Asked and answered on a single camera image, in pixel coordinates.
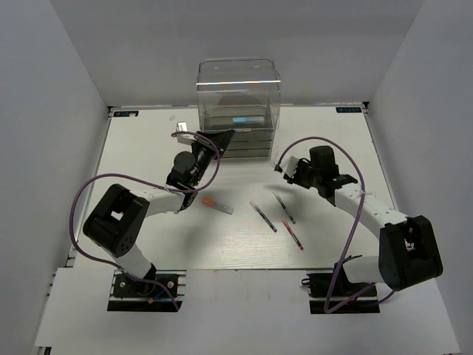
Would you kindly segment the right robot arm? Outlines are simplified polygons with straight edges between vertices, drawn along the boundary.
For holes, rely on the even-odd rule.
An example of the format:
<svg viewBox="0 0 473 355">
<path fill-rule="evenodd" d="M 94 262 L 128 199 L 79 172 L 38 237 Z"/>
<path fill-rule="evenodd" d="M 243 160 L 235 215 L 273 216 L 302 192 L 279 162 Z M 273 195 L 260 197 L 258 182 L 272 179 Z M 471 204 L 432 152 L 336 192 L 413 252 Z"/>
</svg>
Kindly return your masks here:
<svg viewBox="0 0 473 355">
<path fill-rule="evenodd" d="M 284 159 L 277 167 L 289 184 L 315 188 L 336 208 L 358 219 L 378 240 L 378 254 L 345 259 L 333 277 L 335 289 L 352 294 L 361 283 L 383 283 L 393 291 L 435 279 L 443 263 L 431 222 L 410 217 L 361 188 L 360 180 L 342 174 L 329 146 L 310 149 L 310 157 Z"/>
</svg>

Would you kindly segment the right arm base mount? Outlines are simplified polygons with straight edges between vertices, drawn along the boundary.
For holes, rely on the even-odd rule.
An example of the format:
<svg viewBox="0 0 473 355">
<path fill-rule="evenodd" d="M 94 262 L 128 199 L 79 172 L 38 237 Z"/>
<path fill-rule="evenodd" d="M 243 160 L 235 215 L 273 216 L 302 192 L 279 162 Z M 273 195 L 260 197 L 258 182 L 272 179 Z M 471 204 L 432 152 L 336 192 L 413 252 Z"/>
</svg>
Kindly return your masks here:
<svg viewBox="0 0 473 355">
<path fill-rule="evenodd" d="M 324 312 L 324 303 L 327 299 L 330 282 L 333 273 L 331 271 L 320 271 L 306 274 L 301 280 L 301 286 L 306 288 L 309 296 L 310 313 L 322 315 Z M 350 298 L 366 286 L 367 283 L 340 285 L 341 277 L 337 279 L 337 284 L 330 298 L 328 308 L 335 307 L 338 303 Z M 356 299 L 351 300 L 340 309 L 334 311 L 334 314 L 378 314 L 380 312 L 378 293 L 375 287 L 366 291 Z"/>
</svg>

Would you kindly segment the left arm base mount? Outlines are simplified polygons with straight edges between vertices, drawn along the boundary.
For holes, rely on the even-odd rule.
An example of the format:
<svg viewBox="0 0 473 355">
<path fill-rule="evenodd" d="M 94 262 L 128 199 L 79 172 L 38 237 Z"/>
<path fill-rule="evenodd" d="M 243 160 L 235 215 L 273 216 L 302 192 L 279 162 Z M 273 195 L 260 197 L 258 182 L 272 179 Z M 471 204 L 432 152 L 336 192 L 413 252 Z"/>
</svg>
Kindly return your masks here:
<svg viewBox="0 0 473 355">
<path fill-rule="evenodd" d="M 186 290 L 186 271 L 157 271 L 157 282 L 166 287 L 172 295 L 174 306 L 167 292 L 160 286 L 137 283 L 123 273 L 116 271 L 112 278 L 107 311 L 175 313 L 183 303 Z"/>
</svg>

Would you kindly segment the blue cap highlighter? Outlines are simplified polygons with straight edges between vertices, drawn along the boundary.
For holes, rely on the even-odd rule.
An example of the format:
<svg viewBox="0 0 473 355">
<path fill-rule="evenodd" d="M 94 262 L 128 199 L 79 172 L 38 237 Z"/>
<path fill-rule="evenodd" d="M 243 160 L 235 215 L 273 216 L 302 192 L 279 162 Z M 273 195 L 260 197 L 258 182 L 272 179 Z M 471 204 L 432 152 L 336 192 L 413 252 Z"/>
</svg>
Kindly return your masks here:
<svg viewBox="0 0 473 355">
<path fill-rule="evenodd" d="M 232 118 L 234 125 L 263 125 L 265 123 L 264 116 L 248 116 Z"/>
</svg>

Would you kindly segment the orange cap highlighter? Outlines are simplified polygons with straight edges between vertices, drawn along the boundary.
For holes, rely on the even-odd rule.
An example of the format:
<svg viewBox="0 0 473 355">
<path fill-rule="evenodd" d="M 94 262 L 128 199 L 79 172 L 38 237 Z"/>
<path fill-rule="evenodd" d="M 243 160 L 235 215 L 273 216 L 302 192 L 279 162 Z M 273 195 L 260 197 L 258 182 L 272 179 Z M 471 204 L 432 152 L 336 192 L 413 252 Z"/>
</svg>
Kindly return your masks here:
<svg viewBox="0 0 473 355">
<path fill-rule="evenodd" d="M 207 197 L 204 197 L 202 199 L 202 204 L 204 206 L 207 206 L 209 208 L 212 208 L 214 210 L 217 210 L 219 212 L 223 212 L 223 213 L 226 213 L 226 214 L 229 214 L 229 215 L 232 215 L 234 213 L 234 208 L 233 207 L 230 207 L 224 203 L 220 203 L 218 201 L 215 201 L 215 199 L 212 199 L 212 198 L 207 198 Z"/>
</svg>

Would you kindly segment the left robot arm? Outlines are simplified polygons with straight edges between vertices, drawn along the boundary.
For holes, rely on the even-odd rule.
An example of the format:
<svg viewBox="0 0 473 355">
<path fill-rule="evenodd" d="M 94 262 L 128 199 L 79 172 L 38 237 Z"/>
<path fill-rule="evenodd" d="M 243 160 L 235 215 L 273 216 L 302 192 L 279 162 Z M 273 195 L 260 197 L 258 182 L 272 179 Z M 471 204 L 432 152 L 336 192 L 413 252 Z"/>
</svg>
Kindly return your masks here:
<svg viewBox="0 0 473 355">
<path fill-rule="evenodd" d="M 174 132 L 174 137 L 190 135 L 191 149 L 178 153 L 166 178 L 165 186 L 158 186 L 126 175 L 118 178 L 133 180 L 150 187 L 133 192 L 120 184 L 111 185 L 83 226 L 83 234 L 113 258 L 112 265 L 130 280 L 138 294 L 147 295 L 156 286 L 156 268 L 136 245 L 144 220 L 155 214 L 179 213 L 194 202 L 197 187 L 210 163 L 220 159 L 228 148 L 235 131 Z"/>
</svg>

